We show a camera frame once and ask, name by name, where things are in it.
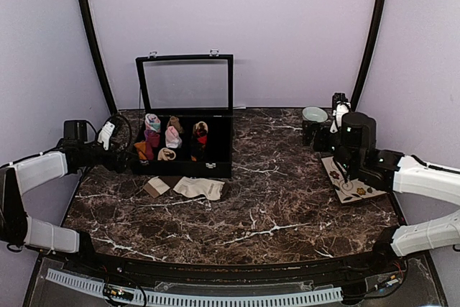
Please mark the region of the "black red yellow argyle sock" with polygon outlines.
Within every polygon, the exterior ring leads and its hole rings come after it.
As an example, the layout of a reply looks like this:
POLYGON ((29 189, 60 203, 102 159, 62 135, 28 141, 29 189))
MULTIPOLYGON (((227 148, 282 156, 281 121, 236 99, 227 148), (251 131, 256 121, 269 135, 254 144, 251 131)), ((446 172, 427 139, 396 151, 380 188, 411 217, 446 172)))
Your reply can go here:
POLYGON ((190 142, 190 157, 193 162, 200 162, 206 158, 206 143, 193 139, 190 142))

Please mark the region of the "white brown striped sock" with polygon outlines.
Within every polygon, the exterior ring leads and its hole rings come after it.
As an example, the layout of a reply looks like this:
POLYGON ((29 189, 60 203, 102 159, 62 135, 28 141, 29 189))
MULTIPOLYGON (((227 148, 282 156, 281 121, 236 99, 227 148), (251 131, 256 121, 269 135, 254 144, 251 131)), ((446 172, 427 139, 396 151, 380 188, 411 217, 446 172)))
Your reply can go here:
POLYGON ((153 198, 172 190, 186 198, 203 196, 210 201, 220 200, 229 189, 230 185, 222 181, 181 176, 153 177, 143 186, 143 190, 153 198))

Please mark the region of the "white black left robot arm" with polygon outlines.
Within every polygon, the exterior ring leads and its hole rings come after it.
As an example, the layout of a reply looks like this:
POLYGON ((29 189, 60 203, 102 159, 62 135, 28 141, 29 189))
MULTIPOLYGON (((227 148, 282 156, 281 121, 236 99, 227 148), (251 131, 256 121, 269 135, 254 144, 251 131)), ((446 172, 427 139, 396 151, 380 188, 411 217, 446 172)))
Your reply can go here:
POLYGON ((87 120, 66 120, 63 136, 54 148, 1 166, 1 241, 8 250, 21 252, 29 247, 68 253, 84 274, 96 275, 101 270, 101 258, 94 254, 90 234, 32 218, 25 211, 23 196, 52 180, 97 165, 124 172, 132 144, 113 141, 121 127, 132 131, 129 120, 121 114, 110 116, 100 130, 87 120))

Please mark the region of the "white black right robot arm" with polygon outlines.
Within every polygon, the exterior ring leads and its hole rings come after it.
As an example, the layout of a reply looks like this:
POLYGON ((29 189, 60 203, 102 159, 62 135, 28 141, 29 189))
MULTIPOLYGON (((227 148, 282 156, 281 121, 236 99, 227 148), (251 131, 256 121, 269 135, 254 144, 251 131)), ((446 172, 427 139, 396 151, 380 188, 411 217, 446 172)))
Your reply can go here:
MULTIPOLYGON (((415 155, 377 149, 377 123, 361 112, 318 107, 302 111, 307 142, 316 152, 329 152, 345 181, 358 180, 387 193, 409 193, 459 204, 459 170, 434 165, 415 155)), ((374 243, 367 268, 383 273, 395 261, 439 247, 459 248, 459 212, 414 225, 388 227, 374 243)))

